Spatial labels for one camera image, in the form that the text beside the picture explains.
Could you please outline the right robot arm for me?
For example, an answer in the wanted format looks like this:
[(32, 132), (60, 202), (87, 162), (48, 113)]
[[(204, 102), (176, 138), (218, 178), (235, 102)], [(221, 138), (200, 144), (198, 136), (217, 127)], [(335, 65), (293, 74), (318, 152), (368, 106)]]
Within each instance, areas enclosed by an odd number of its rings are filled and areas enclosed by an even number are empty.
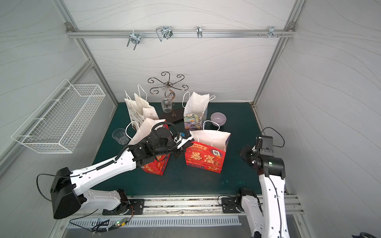
[(285, 165), (274, 156), (273, 137), (259, 136), (253, 147), (245, 146), (240, 157), (259, 175), (262, 198), (255, 192), (241, 189), (236, 198), (237, 210), (244, 212), (252, 238), (288, 238), (285, 209)]

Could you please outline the red RICH paper bag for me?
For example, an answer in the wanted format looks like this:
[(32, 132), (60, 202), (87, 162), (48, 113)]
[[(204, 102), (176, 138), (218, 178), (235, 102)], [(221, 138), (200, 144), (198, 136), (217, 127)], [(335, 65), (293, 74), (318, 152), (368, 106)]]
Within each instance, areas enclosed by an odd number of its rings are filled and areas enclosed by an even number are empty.
[(206, 171), (221, 173), (231, 134), (220, 129), (198, 130), (190, 133), (194, 141), (185, 152), (186, 164)]

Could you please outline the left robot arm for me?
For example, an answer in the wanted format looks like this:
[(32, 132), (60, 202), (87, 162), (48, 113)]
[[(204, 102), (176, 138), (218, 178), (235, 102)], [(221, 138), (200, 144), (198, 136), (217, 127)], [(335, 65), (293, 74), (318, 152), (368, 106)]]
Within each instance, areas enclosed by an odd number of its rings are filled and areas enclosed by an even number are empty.
[(133, 145), (125, 146), (117, 156), (101, 163), (70, 171), (65, 167), (54, 174), (50, 189), (54, 219), (67, 218), (84, 209), (104, 209), (112, 214), (126, 212), (128, 199), (121, 189), (94, 190), (93, 187), (119, 174), (147, 165), (161, 155), (179, 157), (192, 146), (189, 130), (171, 132), (166, 122), (154, 125), (148, 136)]

